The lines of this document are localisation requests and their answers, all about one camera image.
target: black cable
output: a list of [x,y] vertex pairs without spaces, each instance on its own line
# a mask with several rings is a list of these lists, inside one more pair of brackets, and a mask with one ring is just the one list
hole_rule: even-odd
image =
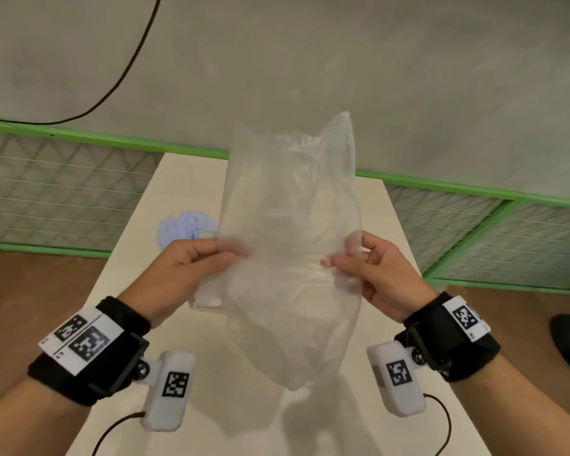
[[114,424],[112,424],[110,427],[108,427],[107,431],[105,431],[103,433],[103,435],[101,436],[101,438],[97,442],[97,445],[95,445],[95,449],[93,450],[93,454],[91,454],[91,456],[95,456],[97,454],[97,450],[99,450],[99,445],[101,445],[101,442],[103,441],[103,439],[106,438],[107,434],[109,434],[110,431],[112,429],[114,429],[117,425],[119,425],[121,422],[125,422],[127,419],[143,418],[145,415],[146,415],[145,411],[139,411],[137,413],[131,413],[128,416],[125,416],[124,418],[121,418],[118,421],[114,422]]
[[150,28],[152,27],[152,24],[154,23],[154,18],[156,17],[156,13],[159,11],[159,6],[160,6],[160,0],[156,0],[156,2],[154,3],[154,9],[152,10],[152,14],[150,15],[150,20],[148,21],[146,29],[143,32],[142,39],[140,40],[139,44],[137,45],[137,48],[136,48],[135,52],[133,53],[133,56],[129,60],[129,63],[127,64],[127,66],[124,68],[124,72],[122,73],[122,75],[120,76],[120,78],[118,79],[116,84],[114,86],[112,86],[112,88],[110,88],[110,91],[108,91],[103,98],[99,99],[99,102],[97,104],[95,104],[94,106],[92,106],[89,110],[87,110],[86,112],[83,112],[82,114],[75,115],[74,117],[64,118],[63,120],[57,120],[55,122],[24,122],[22,120],[6,120],[4,118],[0,118],[0,122],[3,122],[3,123],[37,124],[37,125],[60,124],[60,123],[71,122],[72,120],[77,120],[79,118],[83,118],[86,115],[90,114],[97,107],[102,105],[112,95],[112,93],[114,93],[114,91],[116,91],[116,89],[123,82],[124,77],[126,77],[127,74],[129,73],[129,70],[133,66],[133,62],[135,62],[135,60],[137,59],[139,52],[142,50],[143,44],[146,42],[146,37],[148,36],[148,33],[150,32]]
[[443,408],[443,411],[446,412],[447,437],[446,437],[446,442],[441,446],[441,448],[439,448],[439,451],[435,454],[435,456],[439,456],[441,454],[441,452],[446,448],[447,444],[450,442],[450,437],[452,436],[452,419],[450,418],[450,414],[447,411],[446,406],[443,404],[443,402],[441,400],[439,400],[434,395],[431,395],[430,393],[423,393],[423,395],[427,398],[432,398],[433,400],[435,400],[437,403],[439,403],[441,405],[441,407]]

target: transparent plastic bag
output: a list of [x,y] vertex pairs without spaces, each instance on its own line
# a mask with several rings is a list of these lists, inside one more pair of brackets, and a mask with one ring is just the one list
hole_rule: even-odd
[[357,322],[360,281],[320,264],[360,252],[346,240],[360,237],[354,176],[347,112],[318,137],[239,130],[231,148],[218,239],[248,255],[202,282],[195,299],[221,299],[247,358],[290,390],[336,374]]

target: wristband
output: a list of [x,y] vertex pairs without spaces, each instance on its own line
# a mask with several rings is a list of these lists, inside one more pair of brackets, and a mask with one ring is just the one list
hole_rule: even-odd
[[150,322],[120,300],[108,297],[84,307],[40,346],[44,352],[28,376],[84,406],[111,396],[133,381],[148,341]]
[[500,344],[490,327],[460,296],[442,292],[405,322],[395,340],[418,349],[428,366],[449,383],[462,381],[491,362]]

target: concrete wall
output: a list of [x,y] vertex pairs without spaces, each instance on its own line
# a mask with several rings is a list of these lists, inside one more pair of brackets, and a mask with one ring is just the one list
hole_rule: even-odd
[[[0,0],[0,117],[87,109],[153,2]],[[570,0],[163,0],[67,127],[227,149],[345,109],[359,168],[570,198]]]

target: tabletop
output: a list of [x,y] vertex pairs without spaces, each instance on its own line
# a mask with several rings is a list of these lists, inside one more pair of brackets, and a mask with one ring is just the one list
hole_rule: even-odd
[[[118,295],[159,254],[158,225],[169,214],[200,210],[219,218],[226,160],[165,154],[87,299]],[[388,193],[379,179],[356,178],[363,228],[394,242],[416,266]],[[198,365],[183,424],[176,432],[145,433],[130,420],[104,440],[99,455],[117,456],[398,456],[434,455],[447,434],[441,407],[427,403],[408,418],[389,414],[365,349],[393,339],[402,326],[363,302],[339,375],[317,389],[288,391],[255,370],[229,339],[225,317],[186,304],[151,331],[146,356],[193,352]],[[425,393],[439,397],[452,417],[443,455],[489,456],[477,430],[441,376],[417,371]],[[147,388],[132,385],[99,401],[67,453],[88,456],[101,434],[140,411]]]

